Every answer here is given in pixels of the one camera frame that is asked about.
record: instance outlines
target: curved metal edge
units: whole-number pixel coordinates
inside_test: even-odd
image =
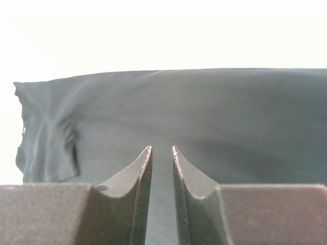
[[[106,196],[121,198],[137,186],[147,167],[152,169],[151,146],[147,146],[134,162],[110,179],[96,186],[95,189]]]
[[[230,244],[220,185],[173,147],[178,242],[180,245]]]
[[[152,165],[153,153],[152,148],[150,147],[137,182],[129,245],[145,244],[152,180]]]

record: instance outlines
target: teal fabric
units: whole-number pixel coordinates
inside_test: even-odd
[[[327,183],[327,69],[110,72],[15,86],[24,182],[100,184],[153,146],[147,244],[177,244],[173,145],[219,183]]]

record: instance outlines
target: dark green cloth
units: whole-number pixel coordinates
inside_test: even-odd
[[[110,72],[15,83],[24,182],[100,184],[153,146],[147,244],[177,244],[172,146],[219,183],[327,183],[327,69]]]

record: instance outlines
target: white background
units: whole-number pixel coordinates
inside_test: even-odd
[[[0,5],[0,184],[22,179],[15,81],[118,70],[327,68],[323,1],[8,2]]]

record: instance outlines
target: metal jaw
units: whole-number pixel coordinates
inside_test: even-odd
[[[327,244],[323,185],[220,185],[173,147],[180,245]]]
[[[0,244],[145,244],[152,148],[89,184],[0,186]]]

